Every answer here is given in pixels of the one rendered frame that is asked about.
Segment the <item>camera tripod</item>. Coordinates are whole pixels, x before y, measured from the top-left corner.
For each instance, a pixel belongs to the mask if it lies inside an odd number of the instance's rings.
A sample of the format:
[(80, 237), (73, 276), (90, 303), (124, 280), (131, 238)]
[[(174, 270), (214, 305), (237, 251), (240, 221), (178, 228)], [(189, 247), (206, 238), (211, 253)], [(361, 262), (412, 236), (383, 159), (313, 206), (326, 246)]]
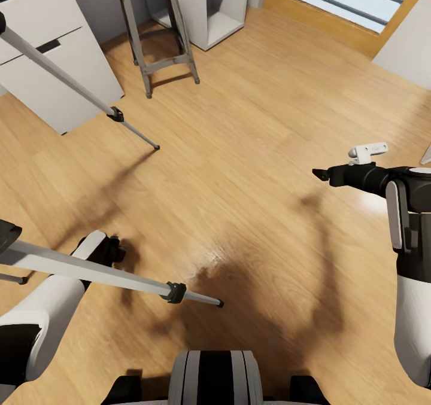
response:
[[(139, 130), (136, 130), (128, 122), (124, 120), (123, 113), (116, 106), (108, 106), (99, 98), (92, 94), (88, 89), (74, 80), (65, 71), (60, 69), (56, 64), (49, 60), (45, 55), (31, 46), (27, 41), (20, 37), (17, 33), (6, 26), (5, 15), (0, 12), (0, 38), (8, 44), (16, 48), (19, 52), (30, 58), (40, 67), (51, 73), (61, 82), (72, 88), (82, 97), (86, 98), (92, 104), (96, 105), (104, 111), (108, 117), (115, 122), (120, 122), (129, 130), (136, 133), (151, 146), (160, 149), (160, 145), (156, 145), (148, 139)], [(155, 293), (161, 298), (167, 300), (168, 303), (181, 303), (182, 299), (196, 300), (199, 302), (216, 304), (218, 307), (223, 307), (222, 299), (214, 299), (208, 296), (203, 296), (190, 291), (186, 291), (186, 284), (172, 283), (168, 281), (166, 284), (151, 280), (136, 274), (124, 272), (119, 269), (97, 264), (82, 258), (73, 257), (72, 255), (63, 254), (52, 249), (47, 249), (31, 243), (22, 242), (18, 237), (22, 233), (22, 228), (0, 219), (0, 264), (15, 266), (24, 269), (37, 270), (39, 272), (49, 273), (51, 275), (67, 276), (90, 282), (98, 282), (106, 285), (129, 288), (132, 290)], [(26, 277), (0, 274), (0, 280), (18, 282), (20, 285), (27, 284)]]

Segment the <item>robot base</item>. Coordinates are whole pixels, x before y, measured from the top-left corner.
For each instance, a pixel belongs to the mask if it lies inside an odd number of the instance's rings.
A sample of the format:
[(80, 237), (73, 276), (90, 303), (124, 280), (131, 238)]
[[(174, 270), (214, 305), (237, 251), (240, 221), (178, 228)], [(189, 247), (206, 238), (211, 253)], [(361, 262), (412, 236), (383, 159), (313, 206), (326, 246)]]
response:
[[(156, 401), (141, 401), (139, 376), (120, 376), (101, 405), (168, 405), (168, 397), (157, 397)], [(290, 401), (276, 401), (274, 397), (263, 397), (263, 405), (330, 405), (312, 376), (292, 376)]]

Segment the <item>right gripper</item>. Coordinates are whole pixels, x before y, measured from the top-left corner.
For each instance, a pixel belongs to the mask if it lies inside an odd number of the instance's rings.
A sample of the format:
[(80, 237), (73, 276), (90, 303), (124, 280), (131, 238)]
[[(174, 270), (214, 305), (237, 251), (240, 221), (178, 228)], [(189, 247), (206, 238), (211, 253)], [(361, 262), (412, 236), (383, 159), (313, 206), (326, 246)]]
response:
[[(312, 172), (315, 176), (320, 178), (322, 181), (330, 181), (332, 187), (350, 186), (359, 190), (365, 190), (364, 180), (366, 176), (376, 168), (383, 168), (377, 166), (376, 162), (371, 161), (369, 164), (364, 165), (339, 165), (323, 169), (313, 169)], [(368, 191), (366, 191), (368, 192)]]

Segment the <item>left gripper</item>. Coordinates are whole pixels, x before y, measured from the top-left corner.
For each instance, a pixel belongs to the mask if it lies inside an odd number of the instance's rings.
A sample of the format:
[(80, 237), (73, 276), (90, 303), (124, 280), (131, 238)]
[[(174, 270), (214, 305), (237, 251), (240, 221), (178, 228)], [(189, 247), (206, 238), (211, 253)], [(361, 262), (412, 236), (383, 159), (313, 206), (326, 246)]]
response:
[(114, 257), (116, 256), (119, 243), (120, 241), (116, 237), (110, 238), (110, 245), (113, 247), (113, 252), (110, 255), (110, 258), (107, 258), (106, 260), (104, 259), (104, 262), (102, 263), (102, 265), (112, 267), (112, 264), (114, 264)]

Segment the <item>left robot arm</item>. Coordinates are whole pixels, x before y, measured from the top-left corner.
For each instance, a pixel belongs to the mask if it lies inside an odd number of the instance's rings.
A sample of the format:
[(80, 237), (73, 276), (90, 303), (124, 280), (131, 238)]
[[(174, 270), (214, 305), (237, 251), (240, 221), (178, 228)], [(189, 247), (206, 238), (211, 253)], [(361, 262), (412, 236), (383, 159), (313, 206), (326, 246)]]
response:
[[(116, 237), (94, 231), (70, 255), (112, 267), (119, 243)], [(48, 368), (91, 283), (50, 275), (0, 317), (0, 405), (21, 384), (35, 381)]]

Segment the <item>digital camera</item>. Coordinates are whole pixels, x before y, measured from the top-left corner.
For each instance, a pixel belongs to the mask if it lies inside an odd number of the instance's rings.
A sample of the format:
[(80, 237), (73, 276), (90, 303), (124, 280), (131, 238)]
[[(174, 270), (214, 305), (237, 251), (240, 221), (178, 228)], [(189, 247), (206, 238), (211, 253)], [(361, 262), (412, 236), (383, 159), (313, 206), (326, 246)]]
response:
[(125, 257), (126, 250), (118, 248), (116, 256), (114, 257), (114, 263), (121, 263)]

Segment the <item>robot trunk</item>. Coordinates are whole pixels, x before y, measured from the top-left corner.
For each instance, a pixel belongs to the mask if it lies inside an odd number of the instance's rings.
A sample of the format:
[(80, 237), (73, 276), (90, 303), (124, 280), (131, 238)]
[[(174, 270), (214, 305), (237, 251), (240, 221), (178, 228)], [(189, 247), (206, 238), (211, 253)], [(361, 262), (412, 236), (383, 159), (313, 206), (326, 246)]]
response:
[(168, 405), (263, 405), (252, 351), (180, 351)]

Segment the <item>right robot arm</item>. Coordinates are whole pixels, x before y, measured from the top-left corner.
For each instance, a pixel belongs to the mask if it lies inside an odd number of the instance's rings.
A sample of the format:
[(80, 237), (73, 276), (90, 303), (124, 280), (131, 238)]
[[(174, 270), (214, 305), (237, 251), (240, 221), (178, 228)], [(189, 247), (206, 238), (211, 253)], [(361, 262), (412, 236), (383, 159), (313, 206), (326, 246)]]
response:
[(386, 142), (358, 145), (354, 160), (328, 170), (313, 169), (332, 187), (350, 186), (387, 202), (397, 258), (394, 347), (410, 379), (431, 390), (431, 168), (377, 166), (371, 156), (387, 153)]

